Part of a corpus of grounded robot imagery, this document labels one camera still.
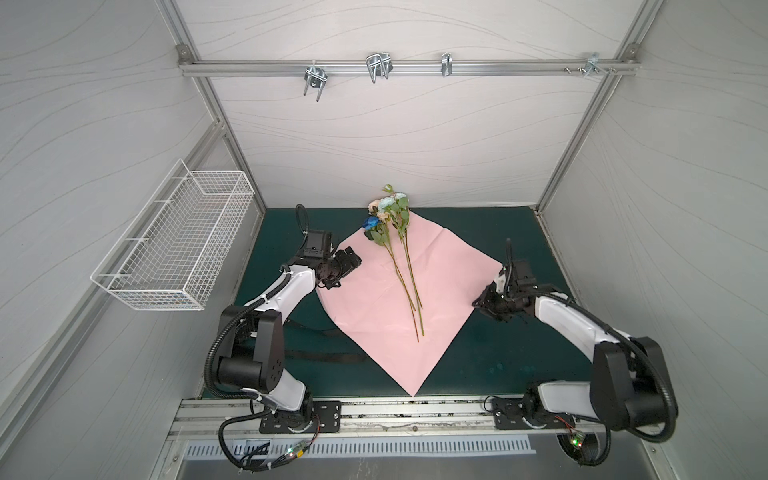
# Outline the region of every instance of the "white flower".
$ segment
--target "white flower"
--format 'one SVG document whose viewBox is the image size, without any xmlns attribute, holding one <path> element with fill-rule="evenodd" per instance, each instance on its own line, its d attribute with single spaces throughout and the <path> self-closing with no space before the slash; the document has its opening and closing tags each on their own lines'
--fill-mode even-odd
<svg viewBox="0 0 768 480">
<path fill-rule="evenodd" d="M 393 205 L 394 203 L 395 203 L 395 199 L 392 197 L 383 198 L 379 202 L 379 210 L 384 210 L 387 207 Z"/>
</svg>

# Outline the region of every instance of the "white wire mesh basket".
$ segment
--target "white wire mesh basket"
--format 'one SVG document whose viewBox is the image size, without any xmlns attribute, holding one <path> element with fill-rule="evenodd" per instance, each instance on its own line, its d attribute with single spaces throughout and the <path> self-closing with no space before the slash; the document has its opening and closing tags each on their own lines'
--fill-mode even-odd
<svg viewBox="0 0 768 480">
<path fill-rule="evenodd" d="M 179 160 L 91 280 L 135 310 L 202 310 L 252 199 L 242 171 Z"/>
</svg>

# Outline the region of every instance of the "light blue flower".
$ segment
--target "light blue flower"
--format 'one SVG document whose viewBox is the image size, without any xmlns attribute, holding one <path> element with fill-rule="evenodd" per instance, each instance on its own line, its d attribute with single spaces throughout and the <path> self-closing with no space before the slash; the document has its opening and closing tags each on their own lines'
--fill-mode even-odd
<svg viewBox="0 0 768 480">
<path fill-rule="evenodd" d="M 379 219 L 376 217 L 368 217 L 366 221 L 362 223 L 362 228 L 366 231 L 371 230 L 373 227 L 379 224 Z"/>
<path fill-rule="evenodd" d="M 392 206 L 395 203 L 395 199 L 392 197 L 383 198 L 379 202 L 379 210 L 385 210 L 387 207 Z"/>
</svg>

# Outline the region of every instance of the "green table surface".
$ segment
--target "green table surface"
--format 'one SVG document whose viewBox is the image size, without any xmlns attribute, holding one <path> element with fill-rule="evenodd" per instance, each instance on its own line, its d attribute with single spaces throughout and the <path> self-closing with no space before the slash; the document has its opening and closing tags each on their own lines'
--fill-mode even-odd
<svg viewBox="0 0 768 480">
<path fill-rule="evenodd" d="M 505 239 L 511 238 L 515 259 L 528 260 L 539 283 L 553 283 L 568 291 L 530 208 L 413 210 L 500 262 L 505 258 Z M 333 232 L 335 242 L 354 233 L 366 217 L 362 208 L 308 211 L 310 228 Z M 301 240 L 293 209 L 267 211 L 237 294 L 237 305 L 260 295 L 278 277 L 280 264 L 296 252 Z M 314 329 L 334 327 L 314 292 L 301 301 L 290 318 Z M 363 353 L 347 336 L 328 337 L 287 325 L 285 341 L 286 349 L 291 350 Z M 315 397 L 407 395 L 371 359 L 359 364 L 288 359 L 286 368 L 305 382 Z M 475 311 L 432 370 L 419 395 L 522 393 L 530 382 L 588 380 L 589 374 L 589 361 L 550 326 L 528 316 L 500 323 Z"/>
</svg>

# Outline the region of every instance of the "pink wrapping paper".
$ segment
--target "pink wrapping paper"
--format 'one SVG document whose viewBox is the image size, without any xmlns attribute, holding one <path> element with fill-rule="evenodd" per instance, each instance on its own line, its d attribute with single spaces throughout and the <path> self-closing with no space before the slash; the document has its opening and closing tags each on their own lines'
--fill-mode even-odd
<svg viewBox="0 0 768 480">
<path fill-rule="evenodd" d="M 415 303 L 405 251 L 390 228 L 397 264 Z M 414 396 L 472 312 L 472 301 L 501 264 L 470 247 L 450 230 L 411 212 L 409 252 L 424 308 L 425 335 L 416 342 L 411 308 L 386 249 L 361 228 L 339 248 L 352 247 L 362 265 L 341 288 L 317 289 L 333 322 Z M 416 324 L 419 315 L 414 312 Z"/>
</svg>

